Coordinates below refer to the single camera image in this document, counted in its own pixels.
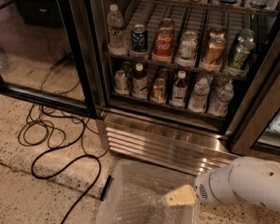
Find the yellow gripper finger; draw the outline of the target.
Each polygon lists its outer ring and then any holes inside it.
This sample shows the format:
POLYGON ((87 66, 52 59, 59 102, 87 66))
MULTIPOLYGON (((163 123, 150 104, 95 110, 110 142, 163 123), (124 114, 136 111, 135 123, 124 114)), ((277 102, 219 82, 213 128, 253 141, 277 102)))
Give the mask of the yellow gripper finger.
POLYGON ((167 206, 194 205, 196 201, 197 195, 191 185, 183 185, 161 197, 161 202, 167 206))

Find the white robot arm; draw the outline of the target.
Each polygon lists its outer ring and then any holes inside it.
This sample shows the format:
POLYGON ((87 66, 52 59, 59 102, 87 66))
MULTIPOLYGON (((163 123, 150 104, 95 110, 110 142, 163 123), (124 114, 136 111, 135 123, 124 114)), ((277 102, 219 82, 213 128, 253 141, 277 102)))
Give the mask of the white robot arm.
POLYGON ((240 157, 160 197, 167 206, 251 203, 280 213, 280 162, 240 157))

